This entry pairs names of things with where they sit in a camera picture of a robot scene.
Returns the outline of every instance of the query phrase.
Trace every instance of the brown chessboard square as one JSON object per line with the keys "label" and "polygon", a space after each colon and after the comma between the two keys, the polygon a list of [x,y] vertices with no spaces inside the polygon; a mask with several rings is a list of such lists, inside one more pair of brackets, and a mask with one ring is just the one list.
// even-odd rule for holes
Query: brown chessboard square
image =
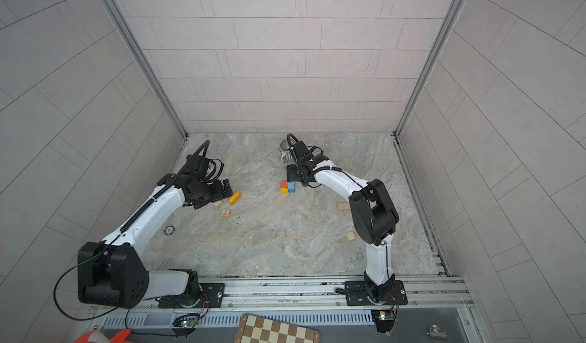
{"label": "brown chessboard square", "polygon": [[234,343],[319,343],[319,332],[243,314]]}

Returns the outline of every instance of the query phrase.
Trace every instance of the beige tile wall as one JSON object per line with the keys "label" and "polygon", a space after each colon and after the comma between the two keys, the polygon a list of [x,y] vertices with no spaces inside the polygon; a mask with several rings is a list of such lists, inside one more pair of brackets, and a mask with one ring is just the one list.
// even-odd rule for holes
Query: beige tile wall
{"label": "beige tile wall", "polygon": [[586,0],[467,0],[400,135],[495,342],[586,338],[585,24]]}
{"label": "beige tile wall", "polygon": [[[51,297],[121,225],[182,137],[99,0],[0,0],[0,341],[73,342]],[[85,317],[73,271],[57,289]]]}
{"label": "beige tile wall", "polygon": [[116,1],[192,132],[394,131],[451,2]]}

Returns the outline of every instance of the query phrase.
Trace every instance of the chessboard square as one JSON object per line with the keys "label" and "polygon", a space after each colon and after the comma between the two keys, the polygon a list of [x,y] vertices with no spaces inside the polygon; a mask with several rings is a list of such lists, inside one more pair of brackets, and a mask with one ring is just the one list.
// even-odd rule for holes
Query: chessboard square
{"label": "chessboard square", "polygon": [[242,333],[242,336],[252,337],[253,336],[253,329],[254,329],[254,327],[251,327],[250,325],[246,325],[244,327],[244,332]]}
{"label": "chessboard square", "polygon": [[246,319],[246,325],[250,325],[251,327],[253,327],[254,323],[256,323],[256,316],[249,315],[248,319]]}
{"label": "chessboard square", "polygon": [[312,329],[305,330],[305,339],[313,342],[314,336],[315,336],[315,330],[312,330]]}
{"label": "chessboard square", "polygon": [[281,323],[281,327],[279,328],[279,333],[288,334],[289,333],[289,324]]}
{"label": "chessboard square", "polygon": [[277,339],[279,339],[279,333],[276,331],[271,331],[268,334],[268,343],[277,343]]}
{"label": "chessboard square", "polygon": [[265,329],[263,329],[263,330],[260,332],[260,340],[268,342],[268,334],[269,334],[269,333],[270,333],[270,331],[269,331],[269,330],[265,330]]}
{"label": "chessboard square", "polygon": [[262,323],[262,328],[268,331],[271,331],[273,329],[271,329],[273,327],[273,320],[270,319],[264,319],[264,322]]}
{"label": "chessboard square", "polygon": [[253,335],[251,335],[252,338],[254,339],[259,339],[260,338],[260,333],[262,332],[262,329],[259,327],[254,327],[253,328]]}

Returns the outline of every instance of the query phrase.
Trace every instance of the gray tile wall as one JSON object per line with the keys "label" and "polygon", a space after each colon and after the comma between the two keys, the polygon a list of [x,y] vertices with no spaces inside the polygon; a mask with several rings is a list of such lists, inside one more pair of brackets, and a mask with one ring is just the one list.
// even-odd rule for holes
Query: gray tile wall
{"label": "gray tile wall", "polygon": [[400,141],[493,341],[586,338],[586,0],[467,0]]}
{"label": "gray tile wall", "polygon": [[116,1],[191,132],[394,131],[451,2]]}
{"label": "gray tile wall", "polygon": [[[0,340],[69,343],[55,282],[143,202],[182,139],[99,0],[0,0],[0,133]],[[57,292],[87,312],[75,272]]]}

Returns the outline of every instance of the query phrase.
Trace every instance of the orange plush toy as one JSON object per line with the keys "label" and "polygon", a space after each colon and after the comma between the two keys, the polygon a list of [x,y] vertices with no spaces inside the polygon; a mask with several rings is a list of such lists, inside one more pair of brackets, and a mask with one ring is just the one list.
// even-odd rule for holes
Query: orange plush toy
{"label": "orange plush toy", "polygon": [[128,334],[130,334],[130,329],[125,329],[116,333],[112,339],[107,339],[104,334],[93,331],[82,335],[73,343],[132,343],[126,340]]}

